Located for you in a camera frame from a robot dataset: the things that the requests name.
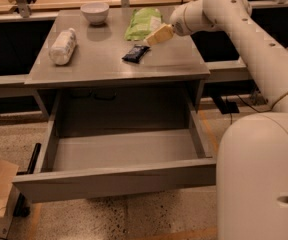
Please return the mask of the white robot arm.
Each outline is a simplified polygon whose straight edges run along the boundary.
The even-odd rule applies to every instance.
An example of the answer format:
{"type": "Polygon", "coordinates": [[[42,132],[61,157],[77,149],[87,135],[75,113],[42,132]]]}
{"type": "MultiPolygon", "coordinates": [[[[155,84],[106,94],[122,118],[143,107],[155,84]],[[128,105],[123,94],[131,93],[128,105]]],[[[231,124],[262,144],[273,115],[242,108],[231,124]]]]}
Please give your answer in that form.
{"type": "Polygon", "coordinates": [[[216,157],[217,240],[288,240],[288,50],[250,16],[247,0],[197,0],[175,9],[179,36],[223,31],[266,108],[236,119],[216,157]]]}

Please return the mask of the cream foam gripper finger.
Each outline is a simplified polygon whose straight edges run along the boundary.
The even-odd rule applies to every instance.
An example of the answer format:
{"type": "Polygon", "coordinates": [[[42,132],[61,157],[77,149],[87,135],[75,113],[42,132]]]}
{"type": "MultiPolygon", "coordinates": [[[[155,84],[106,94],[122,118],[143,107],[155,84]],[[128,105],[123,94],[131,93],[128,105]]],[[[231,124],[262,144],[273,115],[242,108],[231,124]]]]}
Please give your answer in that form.
{"type": "Polygon", "coordinates": [[[158,43],[168,41],[173,38],[174,31],[170,24],[163,23],[159,28],[150,33],[146,38],[145,42],[149,46],[153,46],[158,43]]]}

